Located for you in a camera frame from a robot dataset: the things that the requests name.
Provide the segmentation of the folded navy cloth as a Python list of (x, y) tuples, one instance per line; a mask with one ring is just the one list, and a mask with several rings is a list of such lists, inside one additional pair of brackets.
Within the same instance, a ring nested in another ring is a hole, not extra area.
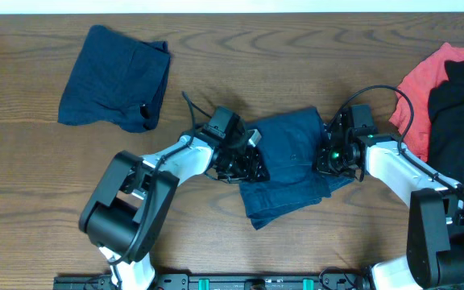
[(170, 63), (166, 41), (143, 42), (92, 26), (62, 94), (58, 122), (111, 122), (130, 133), (154, 130)]

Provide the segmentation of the black garment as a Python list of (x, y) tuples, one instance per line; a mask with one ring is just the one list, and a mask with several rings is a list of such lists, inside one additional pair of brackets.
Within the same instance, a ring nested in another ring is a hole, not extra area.
[(445, 62), (445, 72), (429, 95), (428, 164), (464, 184), (464, 61)]

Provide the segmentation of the red garment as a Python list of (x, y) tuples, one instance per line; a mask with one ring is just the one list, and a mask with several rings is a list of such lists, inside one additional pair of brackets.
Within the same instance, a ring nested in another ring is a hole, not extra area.
[(464, 61), (464, 48), (444, 43), (431, 56), (422, 60), (397, 86), (398, 102), (389, 122), (403, 133), (408, 149), (423, 161), (429, 158), (429, 95), (443, 81), (449, 78), (445, 71), (445, 62)]

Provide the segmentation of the navy blue shorts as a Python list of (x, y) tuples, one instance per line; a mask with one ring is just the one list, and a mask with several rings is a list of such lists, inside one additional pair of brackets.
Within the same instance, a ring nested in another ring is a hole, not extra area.
[(353, 182), (313, 169), (317, 150), (326, 138), (316, 108), (262, 118), (248, 127), (262, 135), (257, 148), (270, 175), (268, 181), (239, 185), (246, 216), (256, 230), (286, 213), (318, 204)]

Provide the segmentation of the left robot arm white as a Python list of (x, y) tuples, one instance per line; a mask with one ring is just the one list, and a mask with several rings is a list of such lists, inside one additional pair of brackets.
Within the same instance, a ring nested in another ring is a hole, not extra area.
[(160, 234), (176, 189), (213, 168), (226, 183), (265, 181), (268, 173), (256, 129), (184, 132), (176, 143), (150, 155), (121, 151), (98, 182), (78, 222), (104, 255), (115, 289), (148, 289), (155, 279), (149, 253)]

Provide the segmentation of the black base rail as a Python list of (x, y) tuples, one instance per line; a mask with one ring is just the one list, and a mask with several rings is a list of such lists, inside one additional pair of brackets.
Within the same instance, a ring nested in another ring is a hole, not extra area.
[[(57, 276), (53, 290), (124, 289), (111, 275)], [(168, 273), (153, 279), (147, 290), (370, 290), (367, 275), (327, 267), (317, 275), (188, 275)]]

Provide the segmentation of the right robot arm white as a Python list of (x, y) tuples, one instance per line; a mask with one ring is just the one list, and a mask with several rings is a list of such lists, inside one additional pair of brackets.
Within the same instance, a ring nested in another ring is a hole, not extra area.
[(368, 270), (370, 289), (464, 286), (464, 185), (433, 170), (392, 135), (343, 137), (317, 149), (330, 176), (382, 181), (409, 209), (404, 256)]

